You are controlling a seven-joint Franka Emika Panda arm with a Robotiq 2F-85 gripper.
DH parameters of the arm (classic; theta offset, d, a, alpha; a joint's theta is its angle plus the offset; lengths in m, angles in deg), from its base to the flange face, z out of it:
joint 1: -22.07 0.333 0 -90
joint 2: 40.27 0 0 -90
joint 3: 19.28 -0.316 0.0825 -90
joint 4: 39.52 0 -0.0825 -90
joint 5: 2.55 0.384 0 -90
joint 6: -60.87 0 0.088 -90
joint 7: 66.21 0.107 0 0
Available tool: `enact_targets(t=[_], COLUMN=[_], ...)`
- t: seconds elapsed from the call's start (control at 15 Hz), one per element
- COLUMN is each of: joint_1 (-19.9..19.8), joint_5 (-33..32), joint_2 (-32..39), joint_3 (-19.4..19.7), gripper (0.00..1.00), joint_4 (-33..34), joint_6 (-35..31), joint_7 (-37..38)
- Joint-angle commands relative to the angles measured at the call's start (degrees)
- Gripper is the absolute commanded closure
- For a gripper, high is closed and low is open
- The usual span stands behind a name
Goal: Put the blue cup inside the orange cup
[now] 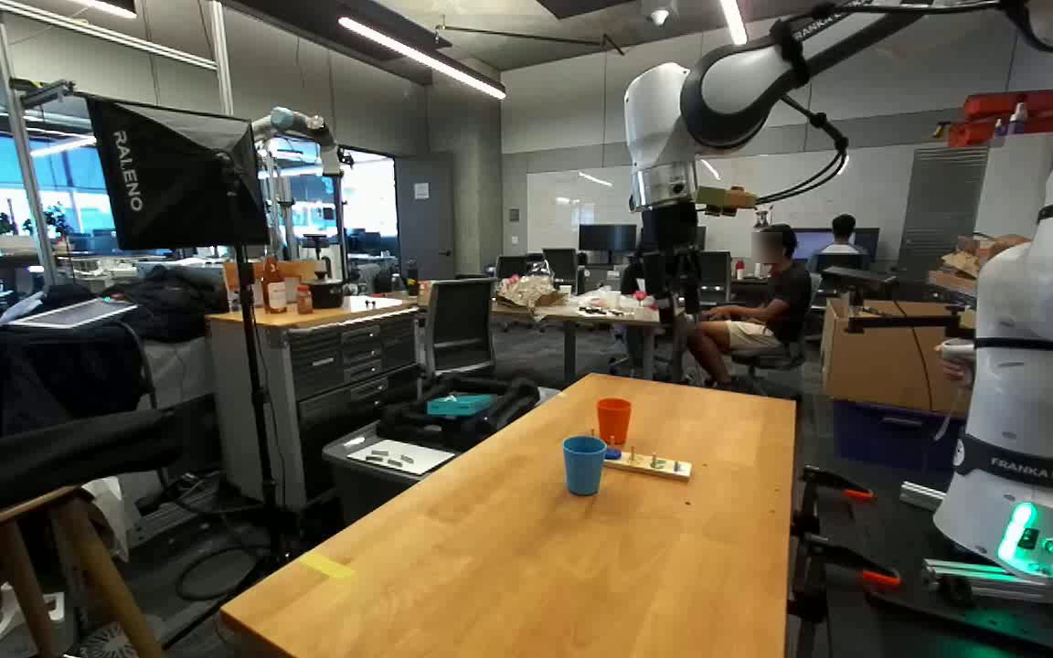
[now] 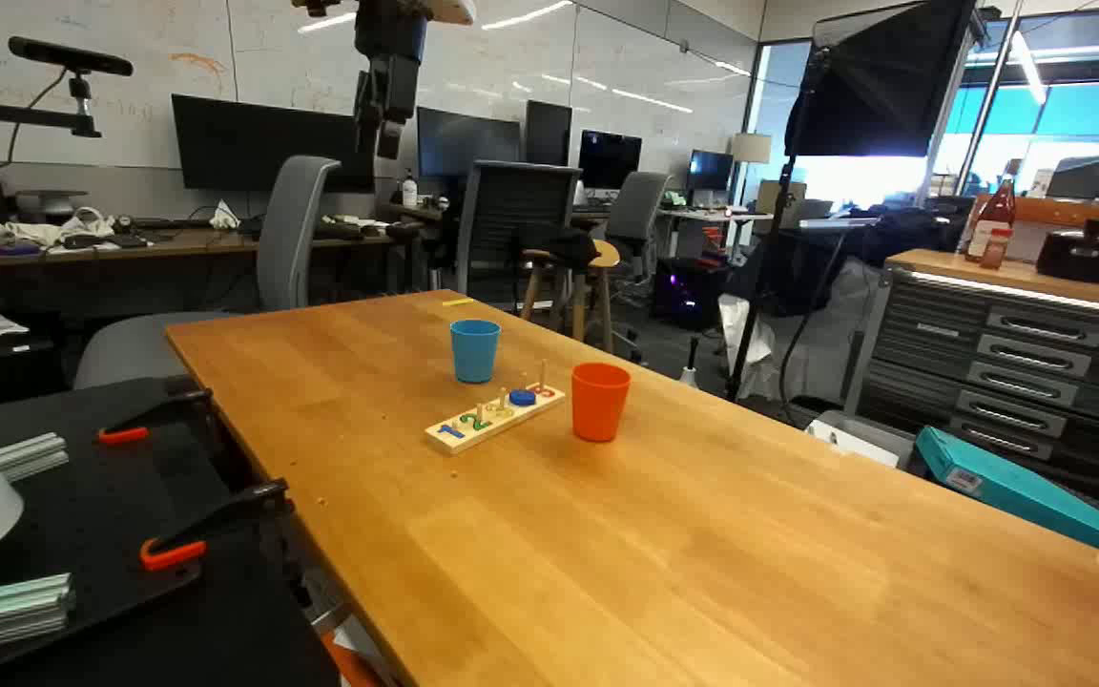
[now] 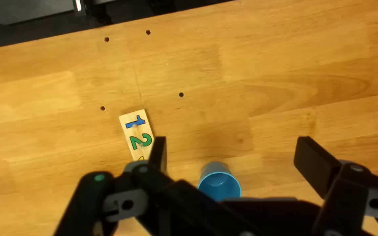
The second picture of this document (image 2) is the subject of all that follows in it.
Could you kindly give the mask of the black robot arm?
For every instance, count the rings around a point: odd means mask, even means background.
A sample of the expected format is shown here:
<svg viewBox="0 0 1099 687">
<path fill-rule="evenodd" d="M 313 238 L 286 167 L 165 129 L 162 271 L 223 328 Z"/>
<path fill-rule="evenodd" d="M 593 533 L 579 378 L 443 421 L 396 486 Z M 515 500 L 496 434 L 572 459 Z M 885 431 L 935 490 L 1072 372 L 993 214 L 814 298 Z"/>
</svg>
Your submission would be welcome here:
<svg viewBox="0 0 1099 687">
<path fill-rule="evenodd" d="M 363 154 L 384 162 L 402 154 L 402 129 L 416 116 L 426 27 L 469 27 L 473 20 L 473 0 L 354 0 L 354 50 L 366 57 L 354 82 L 354 136 Z"/>
</svg>

